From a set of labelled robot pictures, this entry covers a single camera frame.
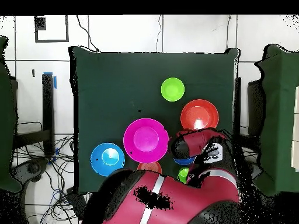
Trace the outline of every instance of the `dark green board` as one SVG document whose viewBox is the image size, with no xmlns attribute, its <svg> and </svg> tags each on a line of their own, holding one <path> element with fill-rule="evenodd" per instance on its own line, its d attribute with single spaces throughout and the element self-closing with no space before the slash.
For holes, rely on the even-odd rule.
<svg viewBox="0 0 299 224">
<path fill-rule="evenodd" d="M 0 36 L 0 189 L 16 193 L 22 186 L 9 173 L 13 159 L 13 136 L 16 131 L 17 115 L 13 105 L 9 71 L 3 57 L 7 44 L 8 39 Z"/>
<path fill-rule="evenodd" d="M 265 173 L 255 183 L 266 195 L 299 192 L 299 173 L 291 167 L 295 90 L 299 86 L 299 53 L 277 45 L 266 49 L 257 63 L 263 72 L 266 118 L 260 135 L 260 163 Z"/>
<path fill-rule="evenodd" d="M 118 145 L 125 153 L 124 167 L 137 168 L 123 146 L 124 132 L 136 119 L 153 118 L 174 137 L 182 129 L 184 105 L 205 99 L 218 109 L 217 128 L 232 131 L 235 48 L 227 54 L 97 54 L 74 47 L 73 53 L 78 76 L 80 192 L 97 191 L 105 180 L 90 166 L 91 153 L 101 143 Z M 185 94 L 176 102 L 161 95 L 162 82 L 170 77 L 185 84 Z M 177 177 L 181 166 L 170 154 L 159 163 L 163 174 Z"/>
</svg>

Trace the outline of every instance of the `green bowl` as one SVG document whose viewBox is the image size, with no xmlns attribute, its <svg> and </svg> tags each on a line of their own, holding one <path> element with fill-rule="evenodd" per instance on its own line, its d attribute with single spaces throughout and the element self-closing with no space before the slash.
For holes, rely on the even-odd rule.
<svg viewBox="0 0 299 224">
<path fill-rule="evenodd" d="M 179 170 L 178 180 L 179 180 L 180 182 L 183 182 L 184 184 L 186 184 L 186 179 L 187 179 L 188 172 L 189 172 L 189 168 L 187 168 L 187 167 L 182 167 L 182 168 Z"/>
<path fill-rule="evenodd" d="M 176 102 L 183 97 L 184 92 L 184 83 L 178 78 L 168 78 L 161 86 L 161 94 L 169 102 Z"/>
</svg>

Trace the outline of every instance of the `blue bowl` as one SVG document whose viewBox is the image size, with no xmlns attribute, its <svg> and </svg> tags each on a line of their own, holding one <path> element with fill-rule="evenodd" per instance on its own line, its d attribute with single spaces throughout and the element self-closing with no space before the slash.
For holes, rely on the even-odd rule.
<svg viewBox="0 0 299 224">
<path fill-rule="evenodd" d="M 180 164 L 180 165 L 189 165 L 191 164 L 192 162 L 194 162 L 196 156 L 195 157 L 191 157 L 191 158 L 187 158 L 187 159 L 176 159 L 176 158 L 173 158 L 175 160 L 175 162 L 177 164 Z"/>
<path fill-rule="evenodd" d="M 124 153 L 113 143 L 102 143 L 91 153 L 91 166 L 101 176 L 109 176 L 124 167 Z"/>
</svg>

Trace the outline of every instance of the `magenta bowl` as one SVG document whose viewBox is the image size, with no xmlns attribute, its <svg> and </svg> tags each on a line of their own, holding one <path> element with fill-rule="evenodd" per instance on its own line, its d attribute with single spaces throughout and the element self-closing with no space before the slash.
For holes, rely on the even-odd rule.
<svg viewBox="0 0 299 224">
<path fill-rule="evenodd" d="M 139 163 L 152 163 L 161 159 L 168 149 L 168 133 L 164 126 L 151 118 L 132 122 L 124 133 L 124 149 Z"/>
</svg>

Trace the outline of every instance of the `floor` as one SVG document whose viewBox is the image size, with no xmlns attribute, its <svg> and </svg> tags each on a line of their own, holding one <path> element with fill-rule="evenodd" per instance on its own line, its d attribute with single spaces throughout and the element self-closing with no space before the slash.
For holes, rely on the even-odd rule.
<svg viewBox="0 0 299 224">
<path fill-rule="evenodd" d="M 246 87 L 260 78 L 254 62 L 262 59 L 268 44 L 280 44 L 285 49 L 299 49 L 298 17 L 286 15 L 123 15 L 68 16 L 69 42 L 36 43 L 33 16 L 0 16 L 0 35 L 9 39 L 5 60 L 12 76 L 19 82 L 19 132 L 37 131 L 42 123 L 41 75 L 52 72 L 57 77 L 54 89 L 56 148 L 68 141 L 57 155 L 57 167 L 63 162 L 65 188 L 74 185 L 74 165 L 69 143 L 73 130 L 73 95 L 69 84 L 69 46 L 85 46 L 101 51 L 163 51 L 165 53 L 223 53 L 228 47 L 241 50 L 238 76 L 242 78 L 241 131 L 246 134 L 248 109 Z M 46 30 L 38 31 L 39 40 L 65 38 L 65 16 L 46 17 Z M 41 148 L 28 146 L 32 155 Z M 28 159 L 26 150 L 16 150 L 13 165 Z M 30 183 L 26 194 L 26 214 L 30 224 L 39 224 L 42 215 L 55 201 L 53 189 L 61 188 L 57 173 L 49 165 L 40 181 Z M 72 224 L 78 224 L 76 218 Z M 47 216 L 44 224 L 71 224 L 68 220 Z"/>
</svg>

